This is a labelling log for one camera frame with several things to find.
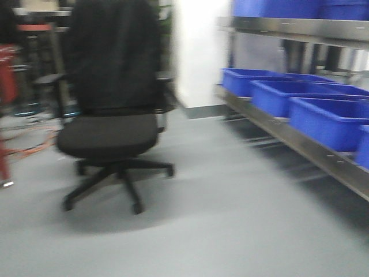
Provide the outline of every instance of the white wall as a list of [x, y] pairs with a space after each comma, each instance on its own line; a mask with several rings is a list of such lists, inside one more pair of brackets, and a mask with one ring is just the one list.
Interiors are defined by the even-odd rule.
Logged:
[[231, 0], [174, 0], [174, 71], [177, 97], [185, 107], [222, 104], [214, 96], [228, 62], [228, 34], [217, 18], [231, 14]]

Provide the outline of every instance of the baseboard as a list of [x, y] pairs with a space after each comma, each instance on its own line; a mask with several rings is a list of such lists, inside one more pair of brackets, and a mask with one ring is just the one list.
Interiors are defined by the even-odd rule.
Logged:
[[190, 119], [206, 118], [206, 117], [218, 117], [224, 114], [225, 105], [205, 106], [186, 108], [180, 102], [179, 105], [184, 111], [186, 116]]

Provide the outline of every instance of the black cloth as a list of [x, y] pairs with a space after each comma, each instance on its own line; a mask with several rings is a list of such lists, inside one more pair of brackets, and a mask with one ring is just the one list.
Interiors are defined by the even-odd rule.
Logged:
[[146, 0], [78, 0], [66, 51], [82, 111], [156, 102], [160, 35]]
[[157, 142], [154, 114], [75, 118], [60, 131], [58, 148], [71, 156], [122, 160], [146, 152]]
[[8, 1], [0, 0], [0, 44], [19, 43], [17, 17]]

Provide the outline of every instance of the shelf rack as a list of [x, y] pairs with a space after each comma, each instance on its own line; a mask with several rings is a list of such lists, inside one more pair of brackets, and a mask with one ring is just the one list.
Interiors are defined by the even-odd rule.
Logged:
[[[299, 42], [369, 50], [369, 21], [220, 17], [218, 26], [232, 33], [253, 33]], [[225, 104], [289, 146], [323, 171], [369, 201], [369, 170], [358, 166], [353, 153], [336, 152], [303, 135], [288, 119], [273, 118], [250, 103], [216, 86]]]

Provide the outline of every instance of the red object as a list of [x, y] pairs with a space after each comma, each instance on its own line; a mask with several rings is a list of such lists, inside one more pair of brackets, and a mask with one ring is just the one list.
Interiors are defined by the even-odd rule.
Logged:
[[48, 24], [37, 24], [37, 25], [18, 25], [19, 31], [28, 31], [28, 32], [36, 32], [36, 31], [50, 31], [51, 26]]
[[14, 58], [11, 45], [0, 46], [0, 103], [8, 104], [17, 96], [17, 85], [11, 61]]
[[[14, 72], [10, 67], [14, 58], [12, 45], [0, 46], [0, 104], [13, 101], [17, 96], [17, 85]], [[9, 165], [6, 160], [7, 151], [0, 136], [0, 176], [3, 181], [10, 179]]]

